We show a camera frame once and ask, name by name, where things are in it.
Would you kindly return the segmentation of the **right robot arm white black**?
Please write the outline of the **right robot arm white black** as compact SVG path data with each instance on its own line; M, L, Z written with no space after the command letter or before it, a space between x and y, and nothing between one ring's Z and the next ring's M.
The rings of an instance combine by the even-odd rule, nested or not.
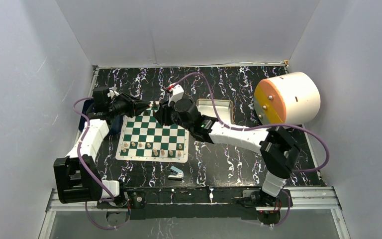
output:
M250 130L248 127L226 126L215 117L201 114L190 99L162 102L153 111L153 116L163 126L181 126L197 141L228 144L260 154L268 170L260 192L261 202L266 206L279 201L280 191L300 155L300 148L284 127Z

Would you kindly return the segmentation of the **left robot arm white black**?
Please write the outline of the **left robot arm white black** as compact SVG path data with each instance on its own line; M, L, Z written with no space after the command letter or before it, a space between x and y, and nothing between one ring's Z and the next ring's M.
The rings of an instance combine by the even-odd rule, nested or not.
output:
M124 117L139 116L153 104L107 86L95 88L89 100L92 103L87 108L76 111L85 120L79 139L53 164L58 197L63 204L106 201L123 207L129 195L118 180L102 179L95 162L97 153L108 135L120 133Z

